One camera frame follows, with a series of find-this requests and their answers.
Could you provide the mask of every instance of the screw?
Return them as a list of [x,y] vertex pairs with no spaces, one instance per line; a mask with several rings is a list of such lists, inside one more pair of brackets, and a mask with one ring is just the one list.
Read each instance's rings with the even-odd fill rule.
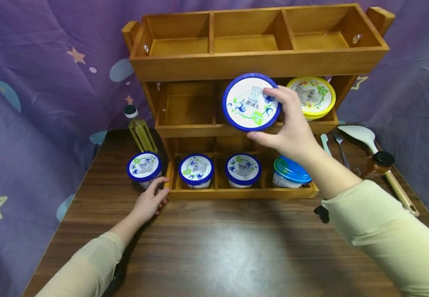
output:
[[353,37],[352,43],[353,43],[353,44],[358,43],[358,41],[360,40],[360,38],[361,38],[361,34],[356,34],[356,35]]

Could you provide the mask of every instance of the brown glass bottle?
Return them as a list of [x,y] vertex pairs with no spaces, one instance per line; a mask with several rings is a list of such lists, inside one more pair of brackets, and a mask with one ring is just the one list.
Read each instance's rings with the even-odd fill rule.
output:
[[384,175],[394,164],[394,156],[387,151],[378,151],[367,157],[364,165],[353,172],[363,179],[375,178]]

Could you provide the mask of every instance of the yellow lid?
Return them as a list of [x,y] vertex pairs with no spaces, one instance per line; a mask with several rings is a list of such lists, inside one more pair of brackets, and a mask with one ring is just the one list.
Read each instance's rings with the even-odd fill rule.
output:
[[287,87],[299,94],[302,111],[308,118],[321,118],[326,115],[333,108],[337,99],[331,84],[317,76],[294,78],[287,84]]

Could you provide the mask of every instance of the spatula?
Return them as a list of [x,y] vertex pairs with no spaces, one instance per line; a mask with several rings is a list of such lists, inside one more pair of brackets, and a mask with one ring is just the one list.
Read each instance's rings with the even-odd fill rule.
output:
[[[339,126],[338,129],[366,144],[368,148],[370,148],[371,153],[375,154],[378,152],[375,145],[375,134],[370,129],[362,126]],[[384,175],[393,188],[393,192],[396,194],[396,197],[398,197],[399,201],[403,204],[403,207],[415,217],[420,216],[417,208],[414,206],[411,199],[409,199],[393,173],[388,171]]]

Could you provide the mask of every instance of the long sleeve shirt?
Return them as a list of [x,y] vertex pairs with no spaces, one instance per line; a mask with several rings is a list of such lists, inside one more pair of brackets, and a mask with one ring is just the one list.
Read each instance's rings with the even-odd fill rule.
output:
[[[352,246],[370,256],[396,287],[429,297],[429,229],[372,181],[322,201],[330,223]],[[82,247],[37,297],[98,297],[104,293],[124,246],[107,232]]]

